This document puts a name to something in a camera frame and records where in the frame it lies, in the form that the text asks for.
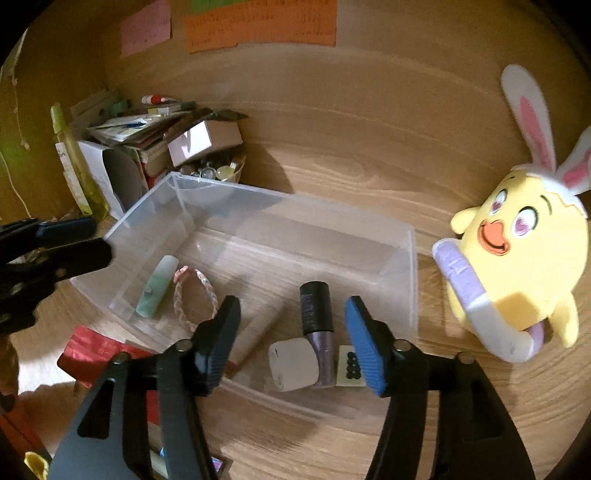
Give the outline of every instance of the clear plastic container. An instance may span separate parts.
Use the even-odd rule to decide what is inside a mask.
[[[330,203],[238,184],[171,173],[150,190],[107,234],[112,264],[73,279],[98,308],[162,351],[187,337],[172,307],[172,288],[156,317],[135,313],[142,289],[164,255],[196,267],[209,278],[220,301],[240,298],[241,329],[271,316],[275,326],[222,388],[307,419],[348,430],[379,433],[388,399],[368,388],[275,387],[267,349],[302,335],[299,286],[328,283],[337,345],[350,345],[343,322],[345,300],[360,295],[371,315],[399,338],[417,333],[417,266],[412,227],[392,218]],[[186,312],[209,318],[211,305],[194,286]]]

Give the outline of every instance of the red card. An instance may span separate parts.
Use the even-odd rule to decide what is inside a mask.
[[[145,358],[153,355],[141,348],[118,342],[80,325],[74,330],[64,353],[57,360],[57,366],[90,388],[99,378],[111,357],[120,352],[128,352],[132,358]],[[154,390],[147,392],[146,402],[148,421],[159,425],[158,398]]]

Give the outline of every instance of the black clamp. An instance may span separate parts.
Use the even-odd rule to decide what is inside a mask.
[[[146,391],[158,391],[170,480],[215,480],[194,396],[221,382],[240,325],[240,302],[227,296],[217,316],[163,353],[115,355],[78,409],[51,464],[49,480],[151,480]]]
[[[102,238],[92,238],[92,218],[42,222],[26,219],[0,226],[0,335],[35,325],[34,311],[53,293],[56,283],[105,268],[112,251]],[[26,263],[9,263],[43,249]]]
[[[470,353],[442,358],[393,337],[360,297],[345,314],[367,385],[391,397],[367,480],[414,480],[429,391],[440,392],[431,480],[534,480],[525,446],[502,400]]]

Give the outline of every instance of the orange beak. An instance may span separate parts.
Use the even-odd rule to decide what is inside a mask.
[[[503,220],[487,222],[483,220],[478,226],[478,242],[487,252],[501,256],[509,252],[511,244],[504,234]]]

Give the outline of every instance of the bunny ears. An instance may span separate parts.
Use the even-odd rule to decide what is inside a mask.
[[[516,168],[550,184],[557,183],[551,191],[558,193],[566,205],[582,209],[575,195],[591,189],[591,127],[581,134],[573,152],[557,169],[550,117],[537,82],[523,67],[509,65],[503,71],[501,85],[533,161]]]

